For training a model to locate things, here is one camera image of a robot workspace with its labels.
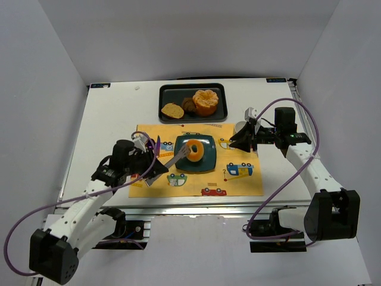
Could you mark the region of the glazed ring donut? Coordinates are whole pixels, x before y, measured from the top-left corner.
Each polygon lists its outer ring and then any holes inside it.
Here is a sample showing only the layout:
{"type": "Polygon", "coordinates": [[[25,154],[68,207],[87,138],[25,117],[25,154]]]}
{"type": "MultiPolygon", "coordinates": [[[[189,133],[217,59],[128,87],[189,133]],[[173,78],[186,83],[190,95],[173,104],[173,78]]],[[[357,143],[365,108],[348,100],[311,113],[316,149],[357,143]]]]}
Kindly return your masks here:
{"type": "Polygon", "coordinates": [[[204,156],[204,145],[203,143],[198,139],[190,139],[186,142],[186,146],[189,149],[189,154],[186,156],[186,158],[190,162],[198,162],[200,161],[204,156]]]}

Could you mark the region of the silver metal tongs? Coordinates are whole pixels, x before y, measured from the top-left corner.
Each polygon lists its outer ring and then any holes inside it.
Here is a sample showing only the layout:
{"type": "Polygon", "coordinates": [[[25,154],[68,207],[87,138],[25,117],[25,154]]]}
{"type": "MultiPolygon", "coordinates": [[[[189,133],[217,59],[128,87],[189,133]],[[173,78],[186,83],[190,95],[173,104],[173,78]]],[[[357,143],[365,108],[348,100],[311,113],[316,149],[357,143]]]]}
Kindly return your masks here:
{"type": "MultiPolygon", "coordinates": [[[[171,160],[169,160],[164,166],[169,169],[171,168],[173,165],[175,165],[180,159],[182,158],[185,158],[187,155],[190,154],[190,148],[186,145],[183,145],[181,147],[181,149],[177,152],[176,155],[173,156],[173,158],[171,160]]],[[[148,187],[150,187],[159,177],[161,176],[161,174],[153,177],[153,178],[149,178],[145,181],[146,185],[148,187]]]]}

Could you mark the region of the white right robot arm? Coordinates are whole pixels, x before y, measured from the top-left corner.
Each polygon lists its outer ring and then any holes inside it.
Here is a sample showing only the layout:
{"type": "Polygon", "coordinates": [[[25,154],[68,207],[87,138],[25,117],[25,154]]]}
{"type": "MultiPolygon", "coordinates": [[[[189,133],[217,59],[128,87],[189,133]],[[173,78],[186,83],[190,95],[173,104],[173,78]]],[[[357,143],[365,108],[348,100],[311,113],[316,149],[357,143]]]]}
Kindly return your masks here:
{"type": "Polygon", "coordinates": [[[354,238],[357,234],[360,196],[345,189],[317,158],[311,140],[297,131],[295,110],[277,107],[274,128],[265,128],[250,107],[245,112],[246,123],[231,138],[231,147],[250,152],[258,145],[273,143],[296,169],[296,174],[311,195],[307,207],[274,208],[265,222],[252,220],[246,227],[252,237],[288,237],[303,232],[315,241],[354,238]]]}

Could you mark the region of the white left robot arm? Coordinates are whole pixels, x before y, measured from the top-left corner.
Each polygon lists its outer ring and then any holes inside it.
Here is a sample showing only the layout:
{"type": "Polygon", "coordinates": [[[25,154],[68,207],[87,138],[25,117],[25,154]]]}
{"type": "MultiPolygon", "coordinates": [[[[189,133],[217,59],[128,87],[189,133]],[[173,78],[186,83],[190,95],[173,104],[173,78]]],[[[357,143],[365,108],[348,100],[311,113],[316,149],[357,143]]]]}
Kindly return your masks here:
{"type": "Polygon", "coordinates": [[[116,188],[132,175],[149,178],[168,169],[157,160],[159,141],[118,140],[111,155],[99,163],[77,200],[46,230],[36,230],[30,238],[29,268],[64,285],[72,279],[79,260],[106,237],[122,238],[126,230],[125,212],[103,205],[116,188]]]}

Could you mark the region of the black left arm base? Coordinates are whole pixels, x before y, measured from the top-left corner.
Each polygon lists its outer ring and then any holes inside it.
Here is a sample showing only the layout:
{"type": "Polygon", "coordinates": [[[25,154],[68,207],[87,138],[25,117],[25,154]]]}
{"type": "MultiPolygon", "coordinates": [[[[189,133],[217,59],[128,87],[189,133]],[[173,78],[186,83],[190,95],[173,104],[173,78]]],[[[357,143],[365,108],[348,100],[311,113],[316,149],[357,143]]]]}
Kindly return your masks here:
{"type": "Polygon", "coordinates": [[[126,215],[126,221],[118,234],[105,237],[93,249],[97,250],[144,250],[151,231],[151,217],[126,215]]]}

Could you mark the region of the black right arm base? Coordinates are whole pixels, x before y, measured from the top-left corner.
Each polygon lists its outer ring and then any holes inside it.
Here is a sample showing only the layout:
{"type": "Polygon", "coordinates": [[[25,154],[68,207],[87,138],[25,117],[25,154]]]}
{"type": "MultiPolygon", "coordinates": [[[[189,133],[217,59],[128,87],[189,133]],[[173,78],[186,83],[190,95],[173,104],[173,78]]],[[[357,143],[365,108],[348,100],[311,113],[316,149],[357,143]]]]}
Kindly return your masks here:
{"type": "MultiPolygon", "coordinates": [[[[289,206],[274,208],[268,219],[255,219],[252,222],[249,234],[256,237],[269,237],[292,232],[291,229],[280,226],[278,212],[294,208],[289,206]]],[[[249,246],[251,253],[297,253],[307,250],[303,232],[275,240],[252,240],[249,246]]]]}

